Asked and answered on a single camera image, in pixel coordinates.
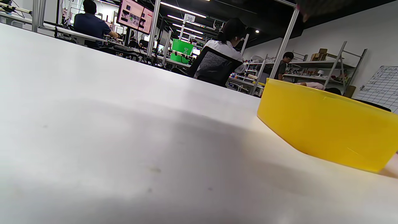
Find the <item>yellow plastic bin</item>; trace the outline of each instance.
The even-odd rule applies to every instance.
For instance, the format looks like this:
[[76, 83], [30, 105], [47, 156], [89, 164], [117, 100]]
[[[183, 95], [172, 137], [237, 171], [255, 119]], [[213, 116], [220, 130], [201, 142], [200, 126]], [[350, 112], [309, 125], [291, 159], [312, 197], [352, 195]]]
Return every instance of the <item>yellow plastic bin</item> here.
[[268, 79], [258, 117], [297, 150], [379, 172], [398, 150], [398, 116], [333, 93]]

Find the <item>fluorescent light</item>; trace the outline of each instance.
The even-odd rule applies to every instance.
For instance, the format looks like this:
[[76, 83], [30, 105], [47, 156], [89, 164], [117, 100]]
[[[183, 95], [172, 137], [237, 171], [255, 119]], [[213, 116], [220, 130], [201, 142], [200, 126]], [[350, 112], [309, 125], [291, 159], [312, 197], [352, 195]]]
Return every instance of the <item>fluorescent light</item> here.
[[[170, 18], [176, 19], [176, 20], [184, 21], [183, 19], [177, 18], [177, 17], [175, 17], [175, 16], [171, 16], [171, 15], [167, 15], [167, 16], [170, 17]], [[197, 24], [197, 23], [191, 23], [191, 22], [189, 22], [189, 21], [187, 21], [187, 23], [193, 24], [193, 25], [195, 25], [195, 26], [205, 27], [205, 26], [202, 26], [202, 25]]]
[[115, 5], [115, 4], [112, 4], [112, 3], [109, 3], [109, 2], [105, 2], [105, 1], [101, 1], [101, 0], [96, 0], [96, 1], [103, 2], [103, 3], [109, 4], [109, 5], [112, 5], [112, 6], [116, 6], [116, 7], [119, 8], [118, 5]]
[[189, 28], [186, 28], [186, 27], [184, 27], [184, 29], [187, 29], [187, 30], [193, 31], [193, 32], [195, 32], [195, 33], [203, 34], [202, 32], [196, 31], [196, 30], [194, 30], [194, 29], [189, 29]]
[[191, 35], [192, 37], [196, 37], [196, 38], [199, 38], [199, 39], [203, 39], [203, 37], [198, 37], [198, 36], [196, 36], [196, 35], [193, 35], [193, 34], [191, 34], [191, 33], [187, 33], [187, 32], [183, 32], [183, 33], [185, 33], [185, 34], [188, 34], [188, 35]]
[[193, 31], [193, 32], [199, 33], [199, 34], [203, 34], [202, 32], [196, 31], [196, 30], [194, 30], [194, 29], [189, 29], [189, 28], [186, 28], [186, 27], [184, 27], [184, 29], [187, 29], [187, 30], [190, 30], [190, 31]]
[[184, 21], [183, 19], [177, 18], [177, 17], [175, 17], [175, 16], [171, 16], [171, 15], [167, 15], [167, 16], [170, 17], [170, 18], [176, 19], [176, 20]]
[[206, 18], [206, 16], [204, 16], [204, 15], [201, 15], [201, 14], [198, 14], [198, 13], [195, 13], [195, 12], [191, 12], [191, 11], [188, 11], [186, 9], [183, 9], [183, 8], [180, 8], [180, 7], [177, 7], [177, 6], [173, 6], [173, 5], [164, 3], [164, 2], [161, 2], [161, 4], [163, 4], [165, 6], [169, 6], [169, 7], [175, 8], [175, 9], [178, 9], [178, 10], [181, 10], [181, 11], [184, 11], [184, 12], [187, 12], [187, 13], [190, 13], [190, 14], [193, 14], [195, 16], [200, 16], [200, 17]]

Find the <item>whiteboard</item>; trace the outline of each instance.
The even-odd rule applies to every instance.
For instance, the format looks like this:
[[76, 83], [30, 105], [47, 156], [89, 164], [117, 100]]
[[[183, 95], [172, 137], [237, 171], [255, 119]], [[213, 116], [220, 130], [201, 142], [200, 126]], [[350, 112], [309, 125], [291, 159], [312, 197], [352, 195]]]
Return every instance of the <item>whiteboard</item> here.
[[360, 89], [357, 99], [387, 107], [398, 114], [398, 67], [381, 66]]

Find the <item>monitor screen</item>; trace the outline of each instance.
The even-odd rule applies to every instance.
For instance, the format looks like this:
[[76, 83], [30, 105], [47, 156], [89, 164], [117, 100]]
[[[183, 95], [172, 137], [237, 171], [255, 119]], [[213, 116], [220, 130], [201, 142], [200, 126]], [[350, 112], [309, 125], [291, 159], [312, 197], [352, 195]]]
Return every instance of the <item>monitor screen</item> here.
[[150, 33], [153, 12], [134, 0], [122, 0], [120, 2], [117, 23], [141, 31]]
[[200, 50], [199, 49], [193, 49], [192, 53], [194, 53], [196, 55], [200, 55]]

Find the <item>black ceiling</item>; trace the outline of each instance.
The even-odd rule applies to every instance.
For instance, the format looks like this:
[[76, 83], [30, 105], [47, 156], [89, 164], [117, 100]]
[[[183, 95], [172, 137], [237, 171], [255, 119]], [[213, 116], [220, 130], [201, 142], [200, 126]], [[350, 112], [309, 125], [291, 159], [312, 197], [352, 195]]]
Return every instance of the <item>black ceiling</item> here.
[[[119, 0], [107, 0], [109, 2], [119, 4]], [[196, 16], [196, 23], [213, 27], [214, 22], [216, 25], [221, 26], [223, 22], [228, 21], [231, 18], [238, 17], [243, 23], [249, 26], [248, 32], [250, 34], [249, 42], [247, 47], [251, 47], [272, 39], [284, 37], [287, 26], [289, 25], [291, 16], [293, 14], [293, 8], [284, 5], [274, 0], [162, 0], [165, 3], [178, 6], [180, 8], [193, 11], [207, 18], [201, 18]], [[310, 18], [306, 23], [303, 23], [302, 16], [299, 15], [296, 21], [295, 27], [292, 31], [291, 38], [298, 37], [302, 34], [303, 30], [310, 28], [322, 23], [326, 23], [344, 16], [348, 16], [360, 11], [364, 11], [376, 6], [383, 5], [385, 3], [393, 2], [393, 0], [355, 0], [351, 5], [338, 10], [331, 14], [317, 16]], [[154, 8], [155, 0], [138, 0], [138, 3], [148, 7], [149, 9]], [[178, 33], [176, 32], [179, 27], [173, 26], [173, 23], [182, 24], [182, 21], [168, 17], [172, 15], [178, 18], [183, 18], [184, 12], [177, 9], [161, 5], [160, 14], [164, 17], [166, 23], [166, 29], [169, 27], [174, 31], [173, 37], [176, 38]], [[158, 26], [160, 26], [161, 18], [158, 20]], [[192, 24], [187, 24], [186, 27], [203, 32], [203, 35], [193, 33], [197, 36], [202, 37], [215, 37], [217, 31], [210, 30], [208, 28], [201, 28]]]

